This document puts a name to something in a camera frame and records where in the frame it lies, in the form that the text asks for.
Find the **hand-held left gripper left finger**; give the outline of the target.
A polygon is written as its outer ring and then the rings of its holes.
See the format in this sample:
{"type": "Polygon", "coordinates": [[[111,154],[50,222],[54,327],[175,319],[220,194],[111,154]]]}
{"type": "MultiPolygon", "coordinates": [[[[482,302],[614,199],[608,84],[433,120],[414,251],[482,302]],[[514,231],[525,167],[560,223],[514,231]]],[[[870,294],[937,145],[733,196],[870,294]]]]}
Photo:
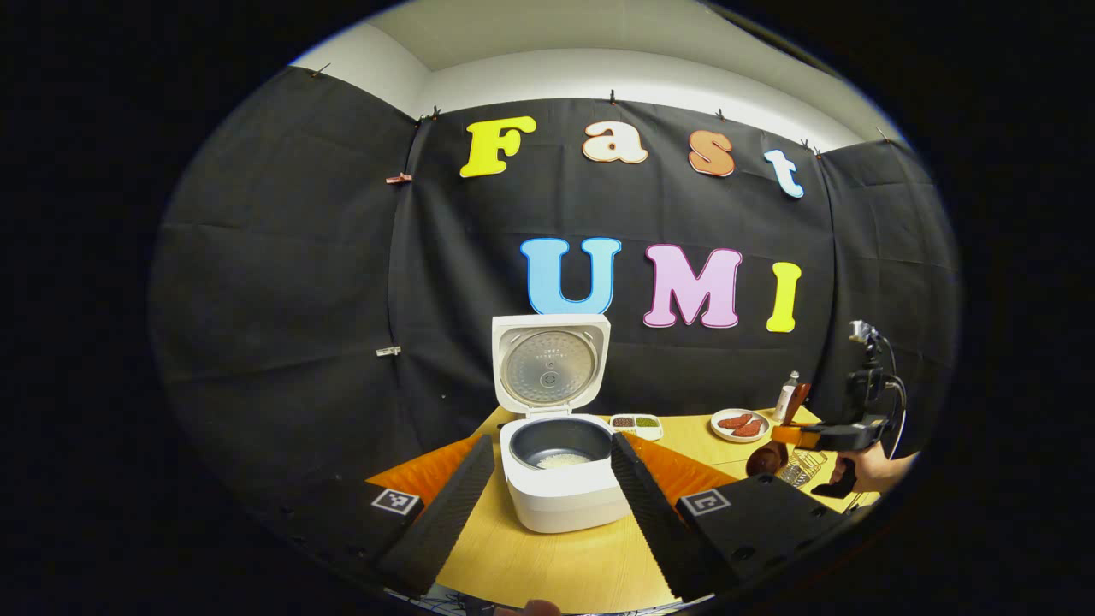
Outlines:
{"type": "Polygon", "coordinates": [[[468,435],[371,478],[334,470],[274,500],[260,519],[356,585],[420,597],[494,470],[489,435],[468,435]]]}

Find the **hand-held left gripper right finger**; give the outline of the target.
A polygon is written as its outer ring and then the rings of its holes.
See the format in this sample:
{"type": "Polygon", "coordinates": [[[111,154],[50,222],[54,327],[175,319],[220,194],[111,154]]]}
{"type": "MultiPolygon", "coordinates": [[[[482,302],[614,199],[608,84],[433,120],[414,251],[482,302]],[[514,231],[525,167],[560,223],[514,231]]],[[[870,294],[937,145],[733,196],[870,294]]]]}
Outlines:
{"type": "Polygon", "coordinates": [[[851,516],[771,475],[738,479],[683,453],[614,434],[611,468],[672,595],[726,595],[789,577],[851,516]]]}

